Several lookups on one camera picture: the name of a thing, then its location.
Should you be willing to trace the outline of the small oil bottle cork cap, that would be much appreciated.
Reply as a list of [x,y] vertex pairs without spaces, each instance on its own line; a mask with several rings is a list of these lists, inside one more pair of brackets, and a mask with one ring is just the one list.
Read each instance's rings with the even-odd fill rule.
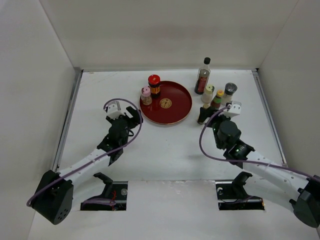
[[207,117],[207,109],[210,107],[209,103],[204,103],[203,106],[200,108],[199,116],[197,118],[197,123],[202,125]]

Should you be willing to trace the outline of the pink-cap spice jar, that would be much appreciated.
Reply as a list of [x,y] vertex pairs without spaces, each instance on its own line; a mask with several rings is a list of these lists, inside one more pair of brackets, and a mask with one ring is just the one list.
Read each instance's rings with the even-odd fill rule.
[[151,90],[149,86],[145,86],[141,89],[140,100],[145,106],[149,106],[152,103]]

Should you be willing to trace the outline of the red-lid chili sauce jar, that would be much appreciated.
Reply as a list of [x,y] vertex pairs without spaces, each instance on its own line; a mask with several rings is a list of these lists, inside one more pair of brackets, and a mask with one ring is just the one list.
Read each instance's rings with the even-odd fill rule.
[[160,90],[161,78],[156,74],[152,74],[148,77],[148,84],[149,84],[151,96],[153,98],[157,98],[161,92]]

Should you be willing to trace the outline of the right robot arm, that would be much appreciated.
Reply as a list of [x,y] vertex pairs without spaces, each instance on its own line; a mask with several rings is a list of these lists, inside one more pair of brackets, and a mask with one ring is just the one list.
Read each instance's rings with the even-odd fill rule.
[[215,145],[223,158],[209,155],[198,141],[201,152],[209,159],[228,162],[242,169],[232,182],[238,198],[259,196],[291,211],[302,223],[320,226],[320,178],[276,164],[240,139],[241,131],[231,120],[241,112],[239,104],[226,107],[201,107],[197,122],[211,128]]

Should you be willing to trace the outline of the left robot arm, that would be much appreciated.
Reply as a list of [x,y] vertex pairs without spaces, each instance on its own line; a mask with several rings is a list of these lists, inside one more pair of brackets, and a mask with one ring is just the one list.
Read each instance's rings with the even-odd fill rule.
[[128,106],[125,113],[118,111],[114,116],[107,115],[106,119],[111,126],[94,151],[59,172],[45,172],[34,195],[27,201],[28,207],[53,225],[61,223],[67,217],[73,206],[75,189],[91,177],[102,177],[105,181],[95,187],[95,193],[100,199],[105,200],[112,195],[112,181],[100,170],[119,159],[124,148],[138,136],[132,130],[142,127],[143,118],[137,107]]

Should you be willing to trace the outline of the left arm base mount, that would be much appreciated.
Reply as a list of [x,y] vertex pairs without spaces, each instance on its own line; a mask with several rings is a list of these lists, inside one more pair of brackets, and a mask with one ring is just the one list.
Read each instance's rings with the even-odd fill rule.
[[80,204],[80,210],[126,211],[129,183],[127,181],[113,181],[101,172],[95,173],[93,176],[103,182],[104,188],[101,194],[84,200]]

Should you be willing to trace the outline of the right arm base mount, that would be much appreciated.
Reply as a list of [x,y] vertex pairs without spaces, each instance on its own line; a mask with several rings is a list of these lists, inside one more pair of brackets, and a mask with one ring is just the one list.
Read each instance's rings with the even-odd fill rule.
[[261,197],[248,195],[244,189],[246,181],[253,175],[239,173],[234,179],[215,182],[218,209],[220,211],[265,210]]

